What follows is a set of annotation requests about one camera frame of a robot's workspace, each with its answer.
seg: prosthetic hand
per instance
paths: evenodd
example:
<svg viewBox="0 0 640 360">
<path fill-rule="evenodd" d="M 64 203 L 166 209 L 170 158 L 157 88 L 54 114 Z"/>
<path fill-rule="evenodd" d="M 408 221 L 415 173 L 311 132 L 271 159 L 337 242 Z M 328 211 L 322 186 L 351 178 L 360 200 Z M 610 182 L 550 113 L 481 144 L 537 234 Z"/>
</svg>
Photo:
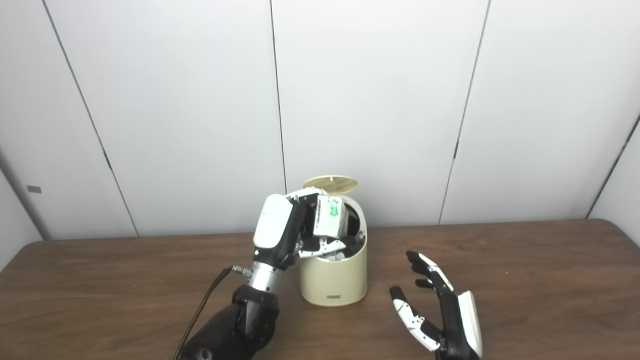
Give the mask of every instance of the prosthetic hand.
<svg viewBox="0 0 640 360">
<path fill-rule="evenodd" d="M 183 360 L 249 360 L 271 341 L 280 314 L 275 292 L 284 271 L 299 258 L 325 256 L 355 245 L 352 237 L 327 238 L 314 234 L 316 210 L 324 190 L 307 188 L 267 198 L 253 237 L 253 270 L 234 266 L 246 276 L 232 304 L 189 340 Z"/>
<path fill-rule="evenodd" d="M 427 277 L 426 280 L 416 280 L 415 284 L 438 295 L 444 330 L 421 317 L 409 304 L 402 289 L 393 287 L 391 297 L 404 326 L 424 347 L 436 352 L 438 360 L 480 360 L 482 336 L 473 294 L 467 291 L 457 296 L 436 263 L 417 252 L 408 251 L 406 255 L 413 265 L 412 270 Z"/>
</svg>

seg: cream trash can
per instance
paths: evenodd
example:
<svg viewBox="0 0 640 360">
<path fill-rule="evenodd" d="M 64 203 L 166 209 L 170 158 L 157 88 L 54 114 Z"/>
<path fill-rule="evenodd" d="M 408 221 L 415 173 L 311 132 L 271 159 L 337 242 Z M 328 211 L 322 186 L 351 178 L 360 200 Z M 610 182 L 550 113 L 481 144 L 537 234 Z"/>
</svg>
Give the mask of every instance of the cream trash can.
<svg viewBox="0 0 640 360">
<path fill-rule="evenodd" d="M 343 193 L 350 192 L 357 186 L 357 182 L 347 177 L 331 176 L 315 178 L 305 184 L 305 188 L 314 186 L 323 188 L 332 196 L 331 186 L 322 186 L 313 181 L 317 179 L 349 179 L 355 185 L 348 187 Z M 339 196 L 345 202 L 349 211 L 348 234 L 356 238 L 356 242 L 364 242 L 362 248 L 350 258 L 332 261 L 322 258 L 300 259 L 300 288 L 302 296 L 313 305 L 318 306 L 346 306 L 362 300 L 367 295 L 367 222 L 360 205 L 346 196 Z M 360 224 L 358 229 L 352 225 Z"/>
</svg>

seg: black cable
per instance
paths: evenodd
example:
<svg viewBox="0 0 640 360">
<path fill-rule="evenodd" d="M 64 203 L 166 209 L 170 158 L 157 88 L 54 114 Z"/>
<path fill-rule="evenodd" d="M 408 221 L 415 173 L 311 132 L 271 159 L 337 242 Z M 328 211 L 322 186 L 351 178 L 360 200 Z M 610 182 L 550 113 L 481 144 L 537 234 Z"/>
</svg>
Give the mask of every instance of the black cable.
<svg viewBox="0 0 640 360">
<path fill-rule="evenodd" d="M 184 344 L 187 342 L 187 339 L 191 334 L 191 330 L 193 329 L 193 326 L 196 324 L 196 321 L 198 321 L 198 318 L 200 317 L 200 313 L 202 312 L 202 309 L 204 309 L 204 307 L 207 305 L 207 301 L 209 300 L 211 293 L 218 285 L 220 285 L 222 280 L 224 280 L 224 278 L 227 277 L 227 275 L 232 271 L 232 269 L 233 268 L 226 268 L 222 270 L 220 275 L 218 275 L 218 277 L 215 280 L 213 280 L 213 282 L 211 283 L 211 287 L 209 288 L 209 290 L 207 290 L 207 293 L 204 295 L 204 299 L 202 299 L 202 302 L 200 303 L 198 310 L 196 310 L 196 313 L 193 315 L 193 319 L 191 319 L 189 326 L 187 326 L 187 331 L 185 331 L 182 337 L 182 340 L 180 340 L 180 343 L 178 344 L 178 350 L 175 351 L 175 356 L 173 357 L 173 360 L 180 359 L 180 355 L 182 355 L 182 348 L 184 347 Z"/>
</svg>

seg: green printed logo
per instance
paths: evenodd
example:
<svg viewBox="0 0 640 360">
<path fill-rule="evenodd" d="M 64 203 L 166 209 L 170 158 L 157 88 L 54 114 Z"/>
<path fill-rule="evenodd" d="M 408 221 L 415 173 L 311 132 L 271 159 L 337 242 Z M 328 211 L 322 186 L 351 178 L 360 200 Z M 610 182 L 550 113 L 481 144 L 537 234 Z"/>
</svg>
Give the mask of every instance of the green printed logo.
<svg viewBox="0 0 640 360">
<path fill-rule="evenodd" d="M 331 200 L 331 216 L 336 217 L 338 216 L 338 205 L 340 204 L 340 202 L 336 199 Z"/>
</svg>

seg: silver metal joint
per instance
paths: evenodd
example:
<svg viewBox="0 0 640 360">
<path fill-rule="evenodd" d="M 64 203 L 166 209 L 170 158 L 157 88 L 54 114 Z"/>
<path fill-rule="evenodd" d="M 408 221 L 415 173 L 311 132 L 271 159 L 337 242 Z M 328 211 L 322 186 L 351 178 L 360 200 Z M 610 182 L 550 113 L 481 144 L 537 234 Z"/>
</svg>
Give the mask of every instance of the silver metal joint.
<svg viewBox="0 0 640 360">
<path fill-rule="evenodd" d="M 282 273 L 282 270 L 256 261 L 253 263 L 253 276 L 249 280 L 249 286 L 256 290 L 275 293 Z"/>
<path fill-rule="evenodd" d="M 233 272 L 235 272 L 236 274 L 240 274 L 248 279 L 251 279 L 253 277 L 253 270 L 249 270 L 247 268 L 243 268 L 241 266 L 234 266 L 233 267 Z"/>
</svg>

